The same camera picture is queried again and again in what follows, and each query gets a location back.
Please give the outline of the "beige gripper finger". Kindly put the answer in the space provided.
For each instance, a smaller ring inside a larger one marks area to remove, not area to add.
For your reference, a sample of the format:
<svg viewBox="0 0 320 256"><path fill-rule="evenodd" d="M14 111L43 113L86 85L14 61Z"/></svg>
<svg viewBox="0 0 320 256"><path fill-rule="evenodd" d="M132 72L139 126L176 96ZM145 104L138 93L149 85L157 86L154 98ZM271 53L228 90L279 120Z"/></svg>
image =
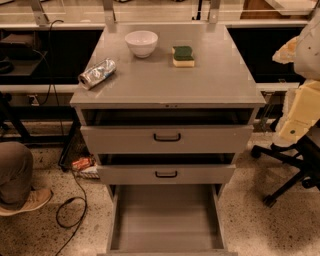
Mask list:
<svg viewBox="0 0 320 256"><path fill-rule="evenodd" d="M320 82L307 80L286 92L283 115L276 125L275 143L294 144L320 119Z"/></svg>
<svg viewBox="0 0 320 256"><path fill-rule="evenodd" d="M286 42L279 50L272 56L272 60L280 64L292 63L296 54L296 45L298 37L293 37Z"/></svg>

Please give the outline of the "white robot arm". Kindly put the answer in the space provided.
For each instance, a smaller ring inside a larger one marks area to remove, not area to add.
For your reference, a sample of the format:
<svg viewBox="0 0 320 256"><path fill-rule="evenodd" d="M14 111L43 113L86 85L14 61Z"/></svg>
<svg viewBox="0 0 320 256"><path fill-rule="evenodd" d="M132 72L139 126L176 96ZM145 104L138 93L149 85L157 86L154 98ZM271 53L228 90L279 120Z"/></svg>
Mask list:
<svg viewBox="0 0 320 256"><path fill-rule="evenodd" d="M299 36L277 50L272 60L281 64L292 62L294 72L305 78L297 89L286 92L283 115L273 135L274 144L287 147L320 120L320 13L314 14Z"/></svg>

